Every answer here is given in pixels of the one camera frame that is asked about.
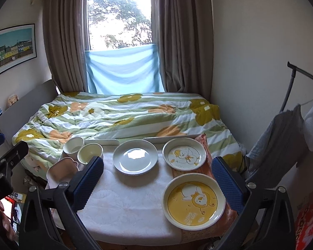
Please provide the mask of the person's left hand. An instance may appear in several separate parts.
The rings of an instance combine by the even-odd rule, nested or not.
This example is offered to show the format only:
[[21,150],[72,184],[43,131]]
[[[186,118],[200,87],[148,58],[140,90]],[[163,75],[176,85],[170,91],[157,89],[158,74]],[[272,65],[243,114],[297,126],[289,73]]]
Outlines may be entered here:
[[15,241],[16,233],[12,226],[10,225],[9,218],[4,213],[4,206],[0,201],[0,226],[5,229],[5,234],[7,238],[11,241]]

